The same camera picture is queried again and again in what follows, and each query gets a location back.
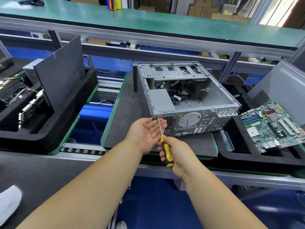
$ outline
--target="dark gray table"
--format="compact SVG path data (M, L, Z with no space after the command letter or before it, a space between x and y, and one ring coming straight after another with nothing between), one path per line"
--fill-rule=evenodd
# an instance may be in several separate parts
M37 207L90 164L92 162L89 161L0 152L0 192L12 185L22 191L19 207L0 228L16 228Z
M132 72L126 74L122 88L116 100L103 137L102 146L113 148L115 145L124 140L127 132L137 119L142 117L138 93L133 91ZM177 137L179 140L186 142L198 156L198 158L217 157L218 149L212 133L202 133L196 135L186 135Z

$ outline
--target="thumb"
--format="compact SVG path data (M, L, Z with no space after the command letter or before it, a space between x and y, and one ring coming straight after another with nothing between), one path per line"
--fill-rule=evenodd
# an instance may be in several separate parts
M163 135L163 140L170 146L173 147L173 145L175 143L177 143L177 141L179 141L177 138L171 137L171 136L166 136Z

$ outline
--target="black cable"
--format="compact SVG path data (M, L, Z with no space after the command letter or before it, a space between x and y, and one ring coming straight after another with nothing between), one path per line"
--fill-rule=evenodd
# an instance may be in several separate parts
M43 0L25 0L18 2L20 5L44 6Z

